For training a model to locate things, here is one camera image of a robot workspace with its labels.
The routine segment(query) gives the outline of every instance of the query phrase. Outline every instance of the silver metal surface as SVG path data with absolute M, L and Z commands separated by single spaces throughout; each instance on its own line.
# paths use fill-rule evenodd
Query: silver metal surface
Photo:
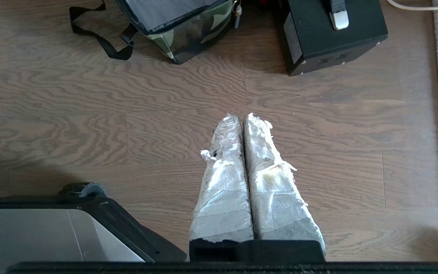
M 82 210 L 0 209 L 0 272 L 24 261 L 144 260 Z

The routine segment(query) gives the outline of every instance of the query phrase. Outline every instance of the wrapped object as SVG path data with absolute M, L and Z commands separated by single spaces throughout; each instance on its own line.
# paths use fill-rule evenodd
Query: wrapped object
M 324 238 L 301 198 L 291 170 L 273 144 L 268 121 L 250 113 L 244 118 L 245 160 L 255 238 L 315 240 L 325 253 Z
M 253 239 L 251 208 L 238 116 L 228 114 L 216 127 L 208 150 L 202 186 L 190 226 L 190 241 Z

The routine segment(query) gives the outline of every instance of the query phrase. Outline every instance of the black strap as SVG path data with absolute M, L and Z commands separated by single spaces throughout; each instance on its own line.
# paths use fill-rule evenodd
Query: black strap
M 82 29 L 80 26 L 77 26 L 73 22 L 82 14 L 88 11 L 103 11 L 106 10 L 106 4 L 104 0 L 102 0 L 102 5 L 97 7 L 96 9 L 88 9 L 83 7 L 70 7 L 68 12 L 70 13 L 70 26 L 72 27 L 72 32 L 85 36 L 92 36 L 96 38 L 96 40 L 101 44 L 104 51 L 108 54 L 109 57 L 113 59 L 119 60 L 128 60 L 133 54 L 134 42 L 132 41 L 133 36 L 138 32 L 138 30 L 130 23 L 128 27 L 121 33 L 120 37 L 126 43 L 126 47 L 120 51 L 117 51 L 109 41 L 99 36 L 97 33 Z

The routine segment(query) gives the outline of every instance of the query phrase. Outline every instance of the camouflage bag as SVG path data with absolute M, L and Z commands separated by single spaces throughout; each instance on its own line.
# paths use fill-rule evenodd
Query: camouflage bag
M 182 64 L 219 40 L 231 27 L 234 5 L 238 0 L 116 0 L 131 23 L 120 34 L 127 46 L 117 51 L 96 33 L 84 30 L 74 21 L 87 11 L 96 9 L 70 7 L 73 33 L 92 36 L 109 57 L 127 60 L 133 53 L 133 36 L 140 32 L 155 43 L 176 64 Z

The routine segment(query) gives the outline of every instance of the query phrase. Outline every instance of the white cable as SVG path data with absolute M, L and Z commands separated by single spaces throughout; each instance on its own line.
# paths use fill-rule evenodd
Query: white cable
M 397 7 L 399 9 L 404 10 L 418 10 L 418 11 L 427 11 L 427 10 L 438 10 L 438 6 L 436 7 L 411 7 L 411 6 L 404 6 L 396 3 L 394 0 L 386 0 L 388 3 L 390 3 L 392 6 Z

